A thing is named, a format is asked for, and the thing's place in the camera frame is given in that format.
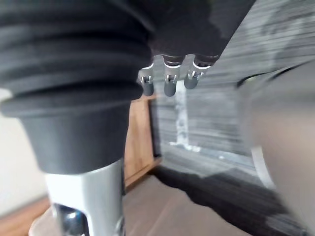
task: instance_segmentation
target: floor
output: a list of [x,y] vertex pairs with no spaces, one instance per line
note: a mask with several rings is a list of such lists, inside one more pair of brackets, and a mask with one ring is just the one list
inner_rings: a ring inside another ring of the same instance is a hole
[[[156,146],[167,169],[155,175],[253,236],[304,234],[256,175],[238,127],[235,83],[314,58],[313,0],[257,0],[197,88],[185,90],[178,82],[171,98],[163,94],[163,63],[156,57],[158,99],[151,108]],[[184,61],[181,79],[192,59]]]

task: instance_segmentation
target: wooden furniture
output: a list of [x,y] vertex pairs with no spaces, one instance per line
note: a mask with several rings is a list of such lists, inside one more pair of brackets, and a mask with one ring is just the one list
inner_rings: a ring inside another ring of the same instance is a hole
[[[129,129],[125,149],[125,184],[130,187],[150,169],[160,163],[154,159],[150,128],[149,100],[141,97],[132,101],[129,115]],[[27,236],[34,219],[49,208],[48,198],[17,211],[0,220],[0,236]]]
[[149,100],[154,96],[131,103],[129,129],[125,148],[125,183],[128,187],[155,165],[153,157]]

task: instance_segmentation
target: white wall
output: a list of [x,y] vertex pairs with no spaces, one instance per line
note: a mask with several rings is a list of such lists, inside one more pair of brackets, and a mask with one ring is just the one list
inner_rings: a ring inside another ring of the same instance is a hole
[[[9,93],[0,89],[0,101]],[[46,194],[44,176],[21,123],[0,115],[0,216]]]

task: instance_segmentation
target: gray surface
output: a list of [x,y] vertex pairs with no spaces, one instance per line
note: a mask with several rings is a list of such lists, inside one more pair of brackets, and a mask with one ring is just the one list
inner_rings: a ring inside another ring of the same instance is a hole
[[[229,176],[240,183],[251,182],[262,187],[250,152],[240,136],[235,82],[252,74],[314,59],[314,13],[314,0],[258,0],[219,61],[197,88],[179,93],[177,97],[168,98],[163,94],[163,64],[161,58],[156,58],[154,82],[158,94],[156,107],[164,166],[202,177],[236,169],[238,171],[231,172]],[[191,60],[192,57],[187,57],[184,61],[182,79]],[[185,106],[180,97],[183,93]],[[182,129],[178,131],[183,125],[180,121],[185,120],[181,117],[183,109],[187,111],[188,133]],[[238,193],[247,194],[241,187]],[[248,211],[251,210],[255,211],[255,207],[249,206]],[[287,212],[277,213],[274,210],[273,214],[275,217],[261,213],[265,217],[265,224],[272,225],[273,235],[277,235],[277,232],[294,236],[301,233],[300,230],[293,230],[292,227],[299,229],[298,224]],[[254,222],[254,219],[246,220],[249,220],[249,224]]]

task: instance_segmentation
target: wooden cabinet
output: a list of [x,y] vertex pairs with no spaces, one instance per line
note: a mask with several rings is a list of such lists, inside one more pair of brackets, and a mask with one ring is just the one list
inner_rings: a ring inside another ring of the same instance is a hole
[[153,157],[149,100],[141,97],[131,103],[125,148],[126,186],[143,176],[157,162]]

